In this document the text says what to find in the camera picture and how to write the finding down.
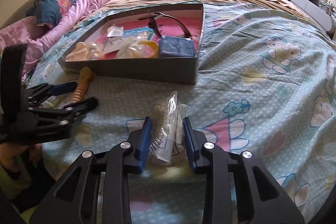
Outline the person left hand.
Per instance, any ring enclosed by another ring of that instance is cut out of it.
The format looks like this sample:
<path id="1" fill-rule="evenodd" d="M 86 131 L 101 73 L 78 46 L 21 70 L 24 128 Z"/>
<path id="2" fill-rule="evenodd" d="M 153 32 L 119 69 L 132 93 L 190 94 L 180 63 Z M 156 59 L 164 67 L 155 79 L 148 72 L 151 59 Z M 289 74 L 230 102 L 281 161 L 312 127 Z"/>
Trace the person left hand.
<path id="1" fill-rule="evenodd" d="M 19 170 L 17 157 L 25 151 L 28 151 L 29 160 L 35 165 L 42 157 L 41 148 L 42 144 L 20 145 L 15 143 L 2 143 L 1 166 L 11 172 L 17 172 Z"/>

